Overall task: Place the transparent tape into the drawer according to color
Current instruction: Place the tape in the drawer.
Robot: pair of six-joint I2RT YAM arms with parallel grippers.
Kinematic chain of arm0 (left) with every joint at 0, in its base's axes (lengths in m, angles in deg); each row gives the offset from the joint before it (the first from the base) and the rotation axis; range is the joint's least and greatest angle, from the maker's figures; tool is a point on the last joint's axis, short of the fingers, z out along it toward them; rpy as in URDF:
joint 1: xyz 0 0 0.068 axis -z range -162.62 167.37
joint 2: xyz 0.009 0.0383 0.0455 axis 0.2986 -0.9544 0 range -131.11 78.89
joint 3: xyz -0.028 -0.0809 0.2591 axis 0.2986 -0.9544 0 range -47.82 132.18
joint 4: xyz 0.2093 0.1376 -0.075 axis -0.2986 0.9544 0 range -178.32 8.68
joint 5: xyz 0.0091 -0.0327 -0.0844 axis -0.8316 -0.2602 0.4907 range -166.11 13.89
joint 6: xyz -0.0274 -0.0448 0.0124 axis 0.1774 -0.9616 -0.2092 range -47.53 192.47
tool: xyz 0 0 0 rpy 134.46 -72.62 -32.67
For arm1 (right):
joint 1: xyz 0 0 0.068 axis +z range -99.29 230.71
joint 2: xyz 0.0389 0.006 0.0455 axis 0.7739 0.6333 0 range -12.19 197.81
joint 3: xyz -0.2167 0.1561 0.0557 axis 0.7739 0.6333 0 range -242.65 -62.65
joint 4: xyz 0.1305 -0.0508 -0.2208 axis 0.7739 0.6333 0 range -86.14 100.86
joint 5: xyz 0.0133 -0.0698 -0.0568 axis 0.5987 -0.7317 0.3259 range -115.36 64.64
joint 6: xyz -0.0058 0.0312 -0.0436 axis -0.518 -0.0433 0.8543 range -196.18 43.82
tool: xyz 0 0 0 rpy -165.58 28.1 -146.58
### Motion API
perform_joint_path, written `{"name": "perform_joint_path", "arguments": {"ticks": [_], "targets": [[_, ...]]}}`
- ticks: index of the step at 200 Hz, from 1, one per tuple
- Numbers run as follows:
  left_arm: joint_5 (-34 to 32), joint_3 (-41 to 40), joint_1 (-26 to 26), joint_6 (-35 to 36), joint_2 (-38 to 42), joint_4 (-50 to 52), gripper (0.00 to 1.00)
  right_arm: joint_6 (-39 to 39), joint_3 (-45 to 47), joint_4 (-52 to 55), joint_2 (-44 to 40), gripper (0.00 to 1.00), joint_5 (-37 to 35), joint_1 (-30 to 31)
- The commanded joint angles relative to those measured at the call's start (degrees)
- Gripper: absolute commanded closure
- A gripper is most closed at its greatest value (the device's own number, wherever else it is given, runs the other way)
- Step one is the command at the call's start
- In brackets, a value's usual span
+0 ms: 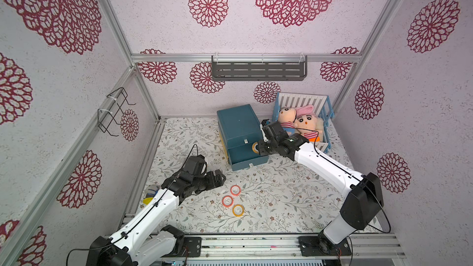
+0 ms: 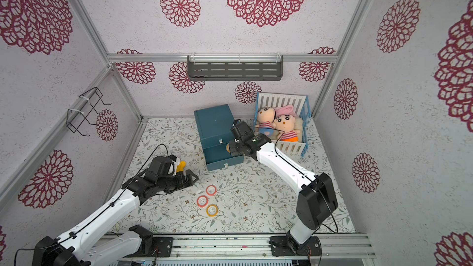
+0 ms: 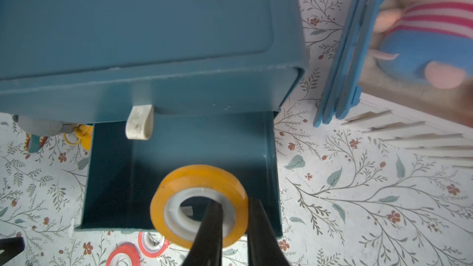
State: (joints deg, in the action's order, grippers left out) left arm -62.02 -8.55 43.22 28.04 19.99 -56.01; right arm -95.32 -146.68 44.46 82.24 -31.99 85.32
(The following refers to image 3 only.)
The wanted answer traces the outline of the red tape roll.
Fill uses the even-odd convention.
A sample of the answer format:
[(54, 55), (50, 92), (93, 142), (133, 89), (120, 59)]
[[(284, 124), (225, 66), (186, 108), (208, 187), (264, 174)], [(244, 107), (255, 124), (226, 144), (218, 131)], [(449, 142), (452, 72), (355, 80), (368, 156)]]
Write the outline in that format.
[(145, 257), (158, 258), (168, 249), (169, 241), (160, 233), (140, 232), (138, 245)]
[(118, 246), (108, 256), (106, 266), (140, 266), (140, 256), (136, 247), (131, 243)]

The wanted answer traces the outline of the teal drawer cabinet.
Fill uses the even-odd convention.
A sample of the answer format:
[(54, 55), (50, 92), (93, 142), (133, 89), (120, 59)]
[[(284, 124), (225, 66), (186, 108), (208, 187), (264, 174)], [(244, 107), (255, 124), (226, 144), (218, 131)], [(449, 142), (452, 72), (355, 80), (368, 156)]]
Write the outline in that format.
[(307, 68), (298, 0), (1, 0), (3, 113), (274, 112)]

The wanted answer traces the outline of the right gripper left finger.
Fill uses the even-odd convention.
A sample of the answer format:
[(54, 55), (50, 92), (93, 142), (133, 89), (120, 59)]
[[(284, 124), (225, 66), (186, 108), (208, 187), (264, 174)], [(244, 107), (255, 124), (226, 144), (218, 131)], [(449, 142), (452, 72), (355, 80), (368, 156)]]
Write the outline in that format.
[(182, 266), (222, 265), (223, 220), (222, 206), (215, 201), (210, 201), (197, 236)]

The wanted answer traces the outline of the orange tape roll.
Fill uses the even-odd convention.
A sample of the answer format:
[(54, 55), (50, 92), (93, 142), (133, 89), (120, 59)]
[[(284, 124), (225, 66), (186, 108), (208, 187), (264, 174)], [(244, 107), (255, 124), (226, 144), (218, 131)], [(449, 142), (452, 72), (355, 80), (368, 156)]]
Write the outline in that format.
[(191, 248), (210, 201), (223, 208), (223, 247), (248, 228), (248, 196), (230, 172), (208, 165), (180, 167), (159, 184), (150, 203), (154, 228), (170, 242)]

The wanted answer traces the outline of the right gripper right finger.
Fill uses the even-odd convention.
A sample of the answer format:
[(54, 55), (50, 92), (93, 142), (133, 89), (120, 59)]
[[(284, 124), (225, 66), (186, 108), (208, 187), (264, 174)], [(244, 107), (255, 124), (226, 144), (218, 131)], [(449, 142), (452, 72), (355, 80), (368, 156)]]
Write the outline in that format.
[(248, 206), (248, 265), (289, 266), (261, 201), (249, 198)]

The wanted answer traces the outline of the teal drawer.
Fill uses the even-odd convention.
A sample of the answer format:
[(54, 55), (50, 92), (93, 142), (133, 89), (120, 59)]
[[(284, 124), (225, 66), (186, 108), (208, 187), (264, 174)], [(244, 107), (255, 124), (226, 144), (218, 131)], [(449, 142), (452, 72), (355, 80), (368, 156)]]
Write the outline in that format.
[(92, 135), (80, 230), (159, 230), (188, 245), (206, 210), (226, 212), (228, 243), (244, 234), (259, 200), (282, 236), (273, 112), (158, 116), (149, 140), (126, 137), (124, 122)]

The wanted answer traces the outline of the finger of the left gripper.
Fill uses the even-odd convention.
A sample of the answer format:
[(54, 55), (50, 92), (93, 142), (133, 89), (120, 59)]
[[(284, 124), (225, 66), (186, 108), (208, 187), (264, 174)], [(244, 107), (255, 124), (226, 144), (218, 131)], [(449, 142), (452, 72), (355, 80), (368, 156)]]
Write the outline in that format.
[(25, 250), (22, 237), (5, 238), (0, 240), (0, 262), (9, 262)]

